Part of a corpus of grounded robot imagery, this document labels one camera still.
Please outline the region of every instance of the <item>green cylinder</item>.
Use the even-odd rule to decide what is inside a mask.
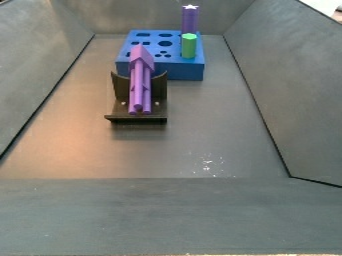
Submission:
[[[182,57],[191,59],[196,56],[198,36],[187,33],[182,35]]]

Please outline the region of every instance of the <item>purple peg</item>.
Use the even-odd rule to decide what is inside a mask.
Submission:
[[[128,114],[136,115],[136,110],[134,108],[134,69],[131,70],[131,86],[130,86],[130,105],[128,105]]]
[[[131,72],[128,113],[135,115],[142,109],[144,114],[151,114],[151,72],[155,64],[152,55],[140,44],[131,49],[128,68]]]
[[[143,113],[151,114],[151,71],[148,68],[144,68],[144,107]]]
[[[134,90],[134,108],[136,110],[140,110],[143,108],[143,77],[144,77],[144,72],[143,72],[143,61],[140,59],[136,60],[135,62],[135,69],[134,69],[134,85],[135,85],[135,90]]]
[[[182,7],[182,34],[198,32],[199,7],[186,5]]]

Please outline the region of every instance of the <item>blue shape sorter block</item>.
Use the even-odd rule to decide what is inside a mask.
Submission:
[[[131,30],[115,60],[118,74],[130,76],[131,48],[143,44],[154,56],[155,72],[152,76],[167,71],[167,77],[171,80],[203,80],[204,54],[200,34],[198,33],[196,57],[192,59],[180,56],[180,40],[179,30]]]

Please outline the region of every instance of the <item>bin floor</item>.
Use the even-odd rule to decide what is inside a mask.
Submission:
[[[203,36],[204,80],[168,81],[166,125],[104,119],[124,38],[91,41],[1,161],[0,178],[287,177],[222,36]]]
[[[342,253],[342,190],[287,177],[223,38],[203,39],[204,81],[170,81],[164,126],[104,119],[124,36],[92,40],[1,159],[1,254]]]

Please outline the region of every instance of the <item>black base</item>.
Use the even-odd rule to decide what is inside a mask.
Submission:
[[[104,118],[114,123],[167,123],[167,101],[152,99],[152,114],[128,114],[128,102],[115,100],[112,114]]]

